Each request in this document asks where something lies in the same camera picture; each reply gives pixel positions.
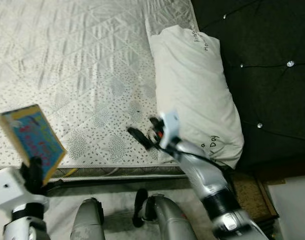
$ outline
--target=book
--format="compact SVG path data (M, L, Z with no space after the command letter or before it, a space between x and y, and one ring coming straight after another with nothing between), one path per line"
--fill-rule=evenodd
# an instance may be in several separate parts
M30 166L32 157L41 158L45 186L65 156L66 150L41 108L35 104L0 113L0 126L27 167Z

